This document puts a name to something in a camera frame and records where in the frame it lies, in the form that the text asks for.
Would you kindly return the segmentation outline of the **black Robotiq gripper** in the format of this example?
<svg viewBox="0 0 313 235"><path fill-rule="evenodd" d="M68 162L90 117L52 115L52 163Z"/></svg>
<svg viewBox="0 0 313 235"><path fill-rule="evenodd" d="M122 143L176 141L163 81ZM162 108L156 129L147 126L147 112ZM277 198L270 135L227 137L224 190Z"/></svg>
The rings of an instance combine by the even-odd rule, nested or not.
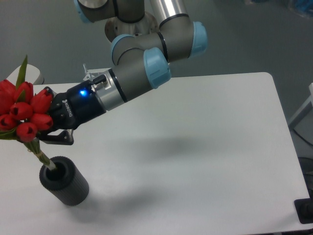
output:
<svg viewBox="0 0 313 235"><path fill-rule="evenodd" d="M43 101L51 103L48 114L53 120L52 130L62 131L57 135L43 131L36 137L46 144L73 145L73 130L106 112L91 86L92 83L80 83L65 93L45 87Z"/></svg>

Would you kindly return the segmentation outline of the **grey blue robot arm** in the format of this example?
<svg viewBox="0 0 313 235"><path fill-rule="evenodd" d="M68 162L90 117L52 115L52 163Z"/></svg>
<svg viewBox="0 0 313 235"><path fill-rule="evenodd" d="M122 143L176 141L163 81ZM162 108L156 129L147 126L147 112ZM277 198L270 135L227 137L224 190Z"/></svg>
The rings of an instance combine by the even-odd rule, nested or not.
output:
<svg viewBox="0 0 313 235"><path fill-rule="evenodd" d="M169 63L205 53L208 37L204 25L190 20L181 0L153 0L156 32L135 36L123 33L111 44L114 66L53 95L49 108L53 125L39 133L48 144L73 144L73 130L107 111L157 89L171 78Z"/></svg>

